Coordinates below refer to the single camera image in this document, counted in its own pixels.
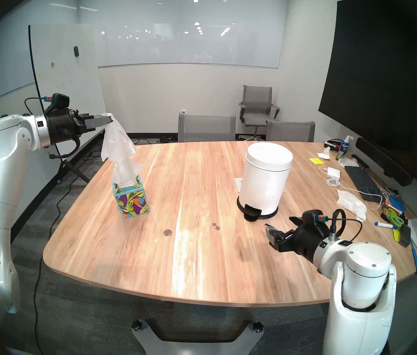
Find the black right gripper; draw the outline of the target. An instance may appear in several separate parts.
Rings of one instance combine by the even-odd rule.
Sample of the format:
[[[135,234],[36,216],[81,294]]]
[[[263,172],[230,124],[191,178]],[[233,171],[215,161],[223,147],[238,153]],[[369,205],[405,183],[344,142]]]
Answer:
[[[321,241],[329,235],[328,226],[325,223],[307,225],[300,217],[289,217],[289,220],[297,228],[286,233],[273,226],[265,226],[265,234],[270,246],[279,249],[280,253],[292,251],[307,260],[313,260]]]

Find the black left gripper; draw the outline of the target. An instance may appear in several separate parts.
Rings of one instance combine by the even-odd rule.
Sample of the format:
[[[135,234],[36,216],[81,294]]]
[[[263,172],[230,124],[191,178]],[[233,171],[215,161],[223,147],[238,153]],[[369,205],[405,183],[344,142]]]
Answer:
[[[95,127],[90,128],[85,125],[85,121],[95,118]],[[96,128],[103,127],[113,122],[111,115],[90,115],[89,113],[79,113],[77,109],[61,108],[55,109],[47,114],[47,127],[52,144],[74,140],[82,134],[95,131]]]

